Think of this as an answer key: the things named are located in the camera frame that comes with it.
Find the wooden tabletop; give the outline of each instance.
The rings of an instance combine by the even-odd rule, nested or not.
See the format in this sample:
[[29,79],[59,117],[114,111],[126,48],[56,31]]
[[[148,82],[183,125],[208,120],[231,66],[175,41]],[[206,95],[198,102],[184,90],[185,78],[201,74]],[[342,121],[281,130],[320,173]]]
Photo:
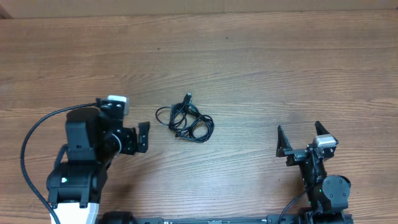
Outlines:
[[[206,143],[175,139],[155,119],[187,92],[215,121]],[[151,122],[150,142],[113,161],[100,213],[280,213],[303,183],[275,157],[277,126],[300,148],[319,120],[340,141],[326,171],[352,182],[346,213],[398,219],[398,11],[0,20],[0,223],[50,223],[19,164],[32,125],[110,94],[130,97],[126,127]],[[64,143],[64,114],[28,143],[27,170],[46,198]]]

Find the wooden table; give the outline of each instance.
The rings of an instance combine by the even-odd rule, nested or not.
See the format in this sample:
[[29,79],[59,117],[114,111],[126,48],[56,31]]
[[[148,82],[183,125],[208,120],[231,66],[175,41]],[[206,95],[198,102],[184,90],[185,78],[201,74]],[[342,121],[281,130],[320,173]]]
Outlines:
[[[215,121],[204,144],[155,120],[187,92]],[[347,213],[356,223],[398,219],[398,11],[1,20],[0,94],[0,223],[49,223],[20,170],[31,126],[109,94],[130,97],[125,126],[152,126],[146,154],[114,160],[100,213],[280,213],[303,185],[299,168],[275,157],[277,126],[299,148],[320,120],[340,140],[327,172],[353,184]],[[64,114],[49,119],[27,147],[45,197],[64,124]]]

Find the wood grain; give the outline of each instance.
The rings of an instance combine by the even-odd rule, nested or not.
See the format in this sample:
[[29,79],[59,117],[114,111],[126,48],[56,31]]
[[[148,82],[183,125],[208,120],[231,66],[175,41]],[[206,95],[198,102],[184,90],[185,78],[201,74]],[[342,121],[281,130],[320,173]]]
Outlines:
[[[353,183],[348,213],[356,223],[398,219],[397,11],[1,20],[0,30],[0,223],[49,223],[19,168],[31,126],[108,94],[130,97],[125,126],[151,122],[150,148],[114,160],[101,213],[279,213],[303,186],[299,168],[275,157],[277,125],[302,147],[320,120],[340,140],[326,170]],[[215,121],[204,144],[155,120],[189,91]],[[46,121],[27,147],[44,195],[64,123]]]

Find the cable bundle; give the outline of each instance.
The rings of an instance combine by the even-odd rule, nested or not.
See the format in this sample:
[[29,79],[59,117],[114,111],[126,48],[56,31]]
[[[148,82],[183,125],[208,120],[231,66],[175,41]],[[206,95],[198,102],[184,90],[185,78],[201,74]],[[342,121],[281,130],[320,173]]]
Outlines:
[[[163,106],[159,108],[155,113],[156,119],[158,120],[158,122],[160,122],[165,126],[168,126],[170,130],[174,131],[176,138],[181,137],[183,139],[190,141],[205,142],[209,140],[211,134],[214,131],[213,119],[208,115],[202,115],[201,113],[199,113],[198,108],[193,104],[191,104],[191,102],[192,102],[192,94],[187,93],[182,103],[177,103],[176,105],[172,106]],[[168,124],[162,122],[158,117],[159,111],[163,109],[170,109],[170,121]],[[178,122],[175,122],[175,119],[179,114],[182,115],[182,119]],[[187,114],[194,116],[196,118],[192,122],[192,124],[188,127],[187,127]],[[195,129],[195,126],[201,121],[205,123],[207,127],[207,133],[200,137],[195,137],[193,135],[193,131]]]

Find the tangled black cord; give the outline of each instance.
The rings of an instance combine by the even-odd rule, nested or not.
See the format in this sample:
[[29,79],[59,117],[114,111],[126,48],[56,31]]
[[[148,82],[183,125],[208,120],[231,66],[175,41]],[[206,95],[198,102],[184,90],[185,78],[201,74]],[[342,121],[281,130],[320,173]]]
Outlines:
[[[202,115],[201,113],[199,113],[198,108],[193,104],[191,104],[191,101],[192,101],[192,95],[191,93],[187,93],[182,103],[177,103],[176,105],[172,106],[163,106],[159,108],[155,113],[156,119],[158,120],[158,122],[160,122],[165,126],[168,126],[170,130],[174,131],[176,138],[181,137],[183,139],[190,141],[205,142],[209,140],[211,134],[213,134],[214,131],[213,119],[208,115]],[[159,111],[163,109],[171,109],[170,122],[168,124],[162,122],[158,117]],[[178,122],[175,122],[175,119],[179,114],[182,115],[182,119]],[[188,127],[187,127],[187,114],[196,117],[196,119]],[[195,130],[195,126],[201,121],[205,123],[207,127],[207,133],[200,137],[195,137],[195,135],[193,135],[193,131]]]

